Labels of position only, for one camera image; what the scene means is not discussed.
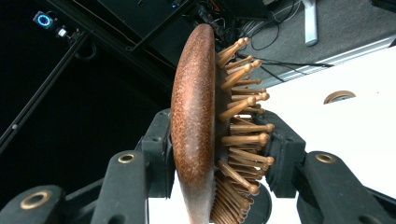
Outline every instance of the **black cable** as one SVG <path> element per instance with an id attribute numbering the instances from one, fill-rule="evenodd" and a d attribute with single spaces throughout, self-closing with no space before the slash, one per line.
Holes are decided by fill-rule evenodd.
<path id="1" fill-rule="evenodd" d="M 267 70 L 266 68 L 264 68 L 263 66 L 260 66 L 260 68 L 261 68 L 262 70 L 264 70 L 265 72 L 267 72 L 271 77 L 274 77 L 274 78 L 276 78 L 277 80 L 279 80 L 279 81 L 281 81 L 281 82 L 286 82 L 286 81 L 283 80 L 282 78 L 276 76 L 274 73 L 268 71 L 268 70 Z"/>
<path id="2" fill-rule="evenodd" d="M 238 58 L 240 59 L 245 59 L 248 56 L 246 54 L 238 54 L 237 55 Z M 253 56 L 255 59 L 260 59 L 263 61 L 267 61 L 269 63 L 278 63 L 278 64 L 283 64 L 283 65 L 295 65 L 295 66 L 315 66 L 315 67 L 333 67 L 333 64 L 329 64 L 329 63 L 285 63 L 285 62 L 280 62 L 280 61 L 276 61 L 276 60 L 271 60 L 271 59 L 264 59 L 264 58 L 259 58 L 256 56 Z"/>
<path id="3" fill-rule="evenodd" d="M 282 23 L 282 22 L 284 22 L 285 20 L 287 20 L 287 19 L 289 18 L 289 16 L 291 15 L 291 12 L 292 12 L 293 9 L 294 9 L 294 4 L 295 4 L 295 2 L 296 2 L 296 0 L 292 0 L 291 8 L 290 8 L 290 11 L 289 11 L 288 15 L 287 15 L 283 20 L 281 20 L 281 21 L 279 22 L 279 24 Z"/>
<path id="4" fill-rule="evenodd" d="M 84 62 L 92 61 L 94 58 L 96 58 L 98 50 L 97 50 L 97 47 L 96 47 L 95 43 L 93 43 L 93 42 L 91 42 L 90 47 L 91 47 L 91 51 L 92 51 L 91 55 L 82 56 L 81 54 L 79 54 L 79 52 L 77 52 L 75 54 L 75 57 L 78 58 L 79 60 L 84 61 Z"/>
<path id="5" fill-rule="evenodd" d="M 281 64 L 281 63 L 262 63 L 262 64 L 265 64 L 265 65 L 276 65 L 276 66 L 281 66 L 281 67 L 287 67 L 287 68 L 293 70 L 293 71 L 296 72 L 296 73 L 300 73 L 300 74 L 302 74 L 302 75 L 304 75 L 304 76 L 308 75 L 307 73 L 300 72 L 300 71 L 298 71 L 297 69 L 295 69 L 295 68 L 293 68 L 293 67 L 290 67 L 290 66 L 288 66 L 288 65 Z"/>
<path id="6" fill-rule="evenodd" d="M 251 47 L 252 47 L 254 50 L 263 50 L 263 49 L 267 49 L 267 48 L 269 48 L 271 45 L 273 45 L 273 44 L 276 42 L 277 38 L 279 37 L 279 32 L 280 32 L 279 24 L 282 23 L 283 21 L 285 21 L 285 20 L 287 20 L 287 19 L 289 18 L 289 16 L 291 15 L 291 12 L 292 12 L 293 9 L 294 9 L 294 4 L 295 4 L 295 0 L 292 0 L 291 8 L 290 8 L 290 10 L 289 10 L 289 13 L 288 13 L 288 15 L 287 15 L 282 21 L 273 21 L 273 22 L 267 23 L 267 24 L 265 24 L 263 27 L 261 27 L 261 28 L 257 29 L 256 31 L 254 31 L 253 34 L 252 34 L 251 36 L 248 36 L 248 37 L 250 38 L 250 45 L 251 45 Z M 253 43 L 253 36 L 256 35 L 256 34 L 258 34 L 262 29 L 264 29 L 264 28 L 266 28 L 266 27 L 269 27 L 270 25 L 273 25 L 273 24 L 276 25 L 276 28 L 277 28 L 277 32 L 276 32 L 276 36 L 275 36 L 274 40 L 271 41 L 271 43 L 269 43 L 268 45 L 266 45 L 266 46 L 264 46 L 264 47 L 262 47 L 262 48 L 257 48 L 257 47 L 255 47 L 255 46 L 254 46 L 254 43 Z"/>
<path id="7" fill-rule="evenodd" d="M 265 28 L 265 27 L 267 26 L 267 25 L 264 25 L 262 28 L 260 28 L 260 29 L 258 29 L 257 31 L 255 31 L 255 32 L 253 33 L 253 35 L 251 36 L 251 38 L 250 38 L 250 45 L 251 45 L 251 47 L 252 47 L 253 49 L 255 49 L 255 50 L 263 50 L 263 49 L 267 49 L 268 47 L 270 47 L 271 45 L 273 45 L 273 44 L 276 42 L 277 38 L 279 37 L 279 31 L 280 31 L 279 23 L 275 23 L 275 25 L 276 25 L 276 28 L 277 28 L 277 32 L 276 32 L 275 38 L 273 39 L 273 41 L 271 41 L 271 43 L 269 43 L 268 45 L 266 45 L 266 46 L 264 46 L 264 47 L 262 47 L 262 48 L 256 48 L 256 47 L 254 46 L 254 44 L 253 44 L 253 36 L 256 35 L 257 33 L 259 33 L 263 28 Z"/>
<path id="8" fill-rule="evenodd" d="M 250 30 L 256 26 L 256 23 L 257 22 L 255 22 L 255 21 L 250 21 L 246 27 L 243 27 L 244 30 L 246 30 L 245 33 L 248 34 L 250 32 Z"/>

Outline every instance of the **dark background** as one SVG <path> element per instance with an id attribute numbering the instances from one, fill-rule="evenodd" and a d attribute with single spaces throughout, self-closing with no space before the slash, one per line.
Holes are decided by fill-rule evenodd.
<path id="1" fill-rule="evenodd" d="M 32 21 L 34 1 L 0 3 L 0 133 L 62 59 L 68 43 Z M 170 106 L 133 67 L 98 47 L 91 62 L 66 67 L 0 154 L 0 207 L 39 185 L 71 193 L 102 178 L 108 160 L 134 149 L 154 115 Z"/>

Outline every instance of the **brush bristle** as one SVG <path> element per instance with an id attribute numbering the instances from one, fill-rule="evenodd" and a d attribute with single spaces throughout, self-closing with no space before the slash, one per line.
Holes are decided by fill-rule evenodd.
<path id="1" fill-rule="evenodd" d="M 224 57 L 224 54 L 220 55 L 221 64 L 218 64 L 218 69 L 224 70 L 221 67 L 224 67 L 224 61 L 229 61 L 229 59 L 221 57 Z M 244 60 L 238 65 L 249 68 L 257 67 L 257 61 L 255 64 L 249 64 L 249 61 L 252 61 L 251 56 L 249 56 L 249 60 Z M 233 65 L 225 66 L 225 69 L 227 68 L 233 69 L 233 71 L 239 70 Z M 221 147 L 217 146 L 218 150 L 222 150 L 222 153 L 227 155 L 217 157 L 215 163 L 218 169 L 215 172 L 216 197 L 210 219 L 216 224 L 242 223 L 245 220 L 250 206 L 254 203 L 249 196 L 259 193 L 259 181 L 266 174 L 269 166 L 274 163 L 274 158 L 258 155 L 266 142 L 269 141 L 268 133 L 275 127 L 273 124 L 256 125 L 252 122 L 250 116 L 252 113 L 264 113 L 264 110 L 256 105 L 256 102 L 267 100 L 269 95 L 265 89 L 255 91 L 241 85 L 245 81 L 244 77 L 250 71 L 251 69 L 248 69 L 243 75 L 225 71 L 231 77 L 226 78 L 227 81 L 222 80 L 221 82 L 228 82 L 226 88 L 224 85 L 221 88 L 224 95 L 230 97 L 225 102 L 232 102 L 232 95 L 239 95 L 240 99 L 229 103 L 228 108 L 223 106 L 223 111 L 218 111 L 218 119 L 228 125 L 228 132 L 221 137 Z"/>

